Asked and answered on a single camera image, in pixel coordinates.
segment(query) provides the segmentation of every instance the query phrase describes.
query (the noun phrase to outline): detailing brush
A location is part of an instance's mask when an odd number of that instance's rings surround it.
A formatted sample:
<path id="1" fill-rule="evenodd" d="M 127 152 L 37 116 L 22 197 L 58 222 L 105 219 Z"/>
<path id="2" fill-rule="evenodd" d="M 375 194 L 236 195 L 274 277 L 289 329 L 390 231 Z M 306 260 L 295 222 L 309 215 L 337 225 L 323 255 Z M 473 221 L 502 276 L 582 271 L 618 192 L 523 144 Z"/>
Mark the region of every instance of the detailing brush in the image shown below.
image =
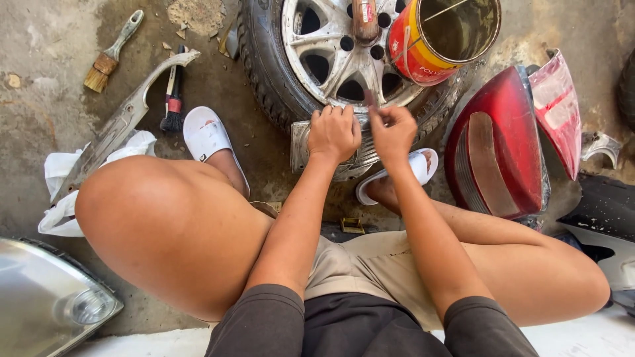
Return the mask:
<path id="1" fill-rule="evenodd" d="M 144 12 L 142 10 L 136 10 L 134 14 L 128 19 L 123 29 L 117 37 L 117 41 L 104 52 L 101 52 L 86 78 L 84 79 L 84 85 L 94 90 L 97 93 L 101 93 L 108 84 L 108 76 L 114 71 L 119 64 L 119 51 L 126 41 L 135 33 L 139 28 L 141 20 L 144 19 Z"/>
<path id="2" fill-rule="evenodd" d="M 184 53 L 185 46 L 178 45 L 178 52 Z M 168 113 L 165 118 L 161 120 L 159 127 L 165 131 L 181 131 L 183 130 L 183 121 L 181 120 L 181 79 L 183 78 L 183 66 L 176 66 L 177 69 L 174 74 L 174 88 L 172 89 L 172 95 L 168 99 Z"/>

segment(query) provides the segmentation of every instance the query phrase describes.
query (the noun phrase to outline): white cloth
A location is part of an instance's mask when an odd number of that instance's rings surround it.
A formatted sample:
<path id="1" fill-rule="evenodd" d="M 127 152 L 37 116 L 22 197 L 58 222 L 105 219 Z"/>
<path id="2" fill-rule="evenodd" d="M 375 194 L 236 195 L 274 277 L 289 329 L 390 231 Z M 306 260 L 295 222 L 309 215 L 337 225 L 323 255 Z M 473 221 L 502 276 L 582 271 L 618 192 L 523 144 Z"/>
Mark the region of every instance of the white cloth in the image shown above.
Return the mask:
<path id="1" fill-rule="evenodd" d="M 106 161 L 102 164 L 106 165 L 115 160 L 123 159 L 132 155 L 150 155 L 154 154 L 154 143 L 157 139 L 149 131 L 136 131 L 131 133 L 132 137 L 117 151 L 108 155 Z M 83 152 L 78 149 L 74 154 L 67 152 L 54 152 L 46 157 L 44 162 L 44 179 L 48 192 L 51 194 L 51 200 L 57 194 L 62 186 L 64 179 L 70 173 L 75 162 Z M 44 219 L 37 225 L 37 231 L 43 234 L 52 234 L 64 237 L 83 237 L 84 233 L 79 228 L 76 219 L 58 224 L 65 218 L 75 215 L 75 200 L 79 190 L 62 198 L 56 206 L 44 211 Z"/>

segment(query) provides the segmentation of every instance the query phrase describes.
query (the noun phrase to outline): orange paint can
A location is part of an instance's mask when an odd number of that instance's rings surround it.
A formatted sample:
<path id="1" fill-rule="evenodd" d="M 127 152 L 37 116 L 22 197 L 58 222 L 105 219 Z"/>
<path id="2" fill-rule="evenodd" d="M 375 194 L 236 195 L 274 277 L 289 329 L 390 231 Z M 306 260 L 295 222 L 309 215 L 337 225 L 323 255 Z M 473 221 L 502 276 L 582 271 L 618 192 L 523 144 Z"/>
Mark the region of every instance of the orange paint can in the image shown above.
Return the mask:
<path id="1" fill-rule="evenodd" d="M 421 86 L 434 86 L 483 56 L 500 31 L 500 0 L 411 0 L 392 23 L 392 66 Z"/>

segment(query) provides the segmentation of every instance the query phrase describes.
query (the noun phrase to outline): wooden paint brush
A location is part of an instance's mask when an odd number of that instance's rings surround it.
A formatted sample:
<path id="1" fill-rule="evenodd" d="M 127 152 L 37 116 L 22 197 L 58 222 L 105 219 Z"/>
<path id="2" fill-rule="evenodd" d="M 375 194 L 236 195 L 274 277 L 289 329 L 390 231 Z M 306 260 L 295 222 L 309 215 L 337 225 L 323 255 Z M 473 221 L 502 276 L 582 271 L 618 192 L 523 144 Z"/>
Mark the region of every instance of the wooden paint brush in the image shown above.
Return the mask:
<path id="1" fill-rule="evenodd" d="M 144 19 L 144 12 L 142 10 L 136 10 L 134 14 L 128 19 L 123 29 L 117 37 L 117 41 L 104 52 L 101 52 L 86 78 L 84 79 L 84 85 L 94 90 L 97 93 L 101 93 L 108 84 L 108 76 L 114 71 L 119 64 L 119 51 L 121 47 L 127 42 L 127 40 L 135 33 L 139 28 L 141 20 Z"/>

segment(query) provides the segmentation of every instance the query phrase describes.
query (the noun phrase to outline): tail light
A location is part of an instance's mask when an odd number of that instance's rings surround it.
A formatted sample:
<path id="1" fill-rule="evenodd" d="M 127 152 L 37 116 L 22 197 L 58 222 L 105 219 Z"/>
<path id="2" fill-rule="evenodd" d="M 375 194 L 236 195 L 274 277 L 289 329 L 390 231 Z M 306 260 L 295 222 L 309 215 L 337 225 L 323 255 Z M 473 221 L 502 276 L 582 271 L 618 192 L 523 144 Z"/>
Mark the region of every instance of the tail light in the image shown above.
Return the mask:
<path id="1" fill-rule="evenodd" d="M 525 68 L 510 67 L 467 103 L 445 154 L 463 208 L 507 219 L 544 211 L 551 191 Z"/>
<path id="2" fill-rule="evenodd" d="M 529 76 L 538 125 L 553 145 L 566 175 L 578 176 L 582 130 L 578 95 L 565 58 L 557 48 L 550 48 L 549 62 Z"/>

